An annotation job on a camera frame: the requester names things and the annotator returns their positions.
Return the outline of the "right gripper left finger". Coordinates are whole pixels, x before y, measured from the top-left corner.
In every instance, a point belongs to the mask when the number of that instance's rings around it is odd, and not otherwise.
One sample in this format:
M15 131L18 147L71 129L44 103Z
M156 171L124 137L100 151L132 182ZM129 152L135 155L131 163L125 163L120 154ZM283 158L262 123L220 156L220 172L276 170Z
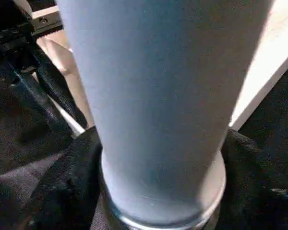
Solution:
M26 206L27 230L88 230L99 197L102 145L95 127L73 140Z

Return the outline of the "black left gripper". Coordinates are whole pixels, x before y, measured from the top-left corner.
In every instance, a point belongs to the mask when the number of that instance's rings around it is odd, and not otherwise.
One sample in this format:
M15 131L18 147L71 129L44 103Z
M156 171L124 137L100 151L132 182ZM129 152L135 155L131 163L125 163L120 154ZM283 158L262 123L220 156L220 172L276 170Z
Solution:
M83 128L87 120L64 76L36 43L37 39L62 29L57 11L32 18L15 1L0 0L0 75L13 69L12 91L18 100L41 114L52 132L71 135L71 128L48 95ZM39 83L27 72L36 72Z

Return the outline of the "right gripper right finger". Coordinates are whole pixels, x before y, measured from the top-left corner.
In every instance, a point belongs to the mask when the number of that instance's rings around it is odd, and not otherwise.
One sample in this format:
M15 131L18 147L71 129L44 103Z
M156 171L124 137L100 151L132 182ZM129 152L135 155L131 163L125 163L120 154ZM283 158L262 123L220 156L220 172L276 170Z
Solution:
M288 184L265 168L256 143L228 129L221 149L226 188L217 230L288 230Z

